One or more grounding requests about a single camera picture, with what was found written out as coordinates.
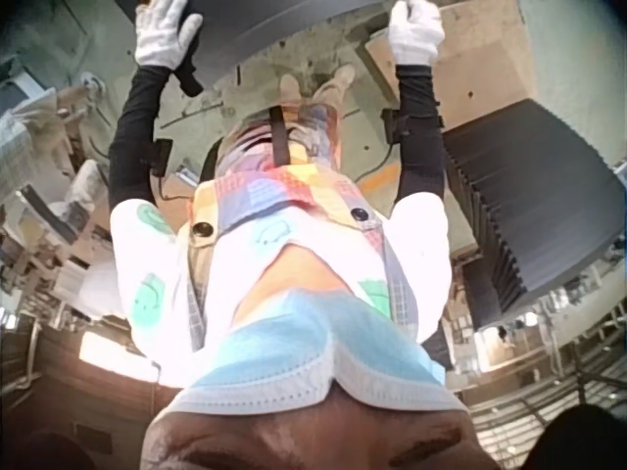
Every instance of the black arm sleeve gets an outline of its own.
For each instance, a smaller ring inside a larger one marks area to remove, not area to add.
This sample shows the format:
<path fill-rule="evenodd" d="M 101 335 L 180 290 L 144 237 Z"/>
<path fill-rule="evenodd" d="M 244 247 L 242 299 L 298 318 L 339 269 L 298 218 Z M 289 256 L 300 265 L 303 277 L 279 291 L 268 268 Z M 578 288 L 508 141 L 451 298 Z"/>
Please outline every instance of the black arm sleeve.
<path fill-rule="evenodd" d="M 428 66 L 397 66 L 401 90 L 401 182 L 398 203 L 414 193 L 444 198 L 445 149 Z"/>
<path fill-rule="evenodd" d="M 139 68 L 133 78 L 116 136 L 109 148 L 110 212 L 129 199 L 144 199 L 155 204 L 146 157 L 152 150 L 155 119 L 170 74 L 165 67 L 150 66 Z"/>

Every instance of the ceiling light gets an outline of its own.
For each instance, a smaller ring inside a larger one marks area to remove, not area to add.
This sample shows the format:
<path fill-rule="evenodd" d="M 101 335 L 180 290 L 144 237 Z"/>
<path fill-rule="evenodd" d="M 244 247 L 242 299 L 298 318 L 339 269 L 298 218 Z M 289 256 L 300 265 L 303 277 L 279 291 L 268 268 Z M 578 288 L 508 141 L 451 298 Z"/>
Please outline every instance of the ceiling light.
<path fill-rule="evenodd" d="M 528 311 L 525 313 L 525 325 L 527 326 L 537 326 L 538 325 L 538 315 L 533 311 Z"/>

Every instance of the colorful plaid overalls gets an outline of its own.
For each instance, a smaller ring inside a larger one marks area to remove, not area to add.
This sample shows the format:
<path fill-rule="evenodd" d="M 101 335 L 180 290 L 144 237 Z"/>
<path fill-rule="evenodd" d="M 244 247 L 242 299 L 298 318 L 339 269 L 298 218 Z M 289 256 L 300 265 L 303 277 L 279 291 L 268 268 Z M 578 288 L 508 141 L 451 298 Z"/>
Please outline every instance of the colorful plaid overalls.
<path fill-rule="evenodd" d="M 188 246 L 195 351 L 204 346 L 210 327 L 202 312 L 217 240 L 245 221 L 290 205 L 315 209 L 329 221 L 362 233 L 386 269 L 389 305 L 379 310 L 416 338 L 416 300 L 384 236 L 381 219 L 353 181 L 338 172 L 337 124 L 332 107 L 284 105 L 250 116 L 222 143 L 216 179 L 197 188 L 189 222 L 178 234 Z"/>

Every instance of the shoe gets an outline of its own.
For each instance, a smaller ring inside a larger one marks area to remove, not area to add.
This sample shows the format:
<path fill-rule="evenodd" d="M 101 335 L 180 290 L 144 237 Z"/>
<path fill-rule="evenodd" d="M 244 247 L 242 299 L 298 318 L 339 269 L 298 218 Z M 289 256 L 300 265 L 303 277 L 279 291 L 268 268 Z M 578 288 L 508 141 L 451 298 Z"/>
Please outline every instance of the shoe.
<path fill-rule="evenodd" d="M 335 72 L 335 79 L 341 81 L 346 88 L 348 88 L 355 81 L 356 75 L 357 73 L 355 72 L 355 67 L 351 64 L 347 64 L 346 66 L 340 67 Z"/>
<path fill-rule="evenodd" d="M 82 73 L 80 76 L 80 83 L 87 88 L 87 99 L 92 103 L 98 103 L 107 93 L 105 82 L 90 71 L 84 71 Z"/>
<path fill-rule="evenodd" d="M 300 101 L 303 98 L 301 96 L 301 85 L 299 85 L 296 77 L 290 73 L 286 73 L 281 77 L 279 90 L 281 100 L 283 101 Z"/>

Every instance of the overall strap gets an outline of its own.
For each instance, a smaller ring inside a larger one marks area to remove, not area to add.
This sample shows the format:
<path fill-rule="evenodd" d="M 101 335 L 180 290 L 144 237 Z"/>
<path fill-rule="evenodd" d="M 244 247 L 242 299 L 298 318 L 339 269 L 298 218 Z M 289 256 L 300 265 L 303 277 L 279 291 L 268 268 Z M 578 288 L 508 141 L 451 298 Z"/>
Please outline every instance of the overall strap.
<path fill-rule="evenodd" d="M 273 106 L 269 110 L 270 129 L 272 132 L 272 152 L 274 154 L 274 166 L 286 166 L 290 164 L 290 148 L 287 138 L 287 127 L 283 109 L 280 106 Z"/>

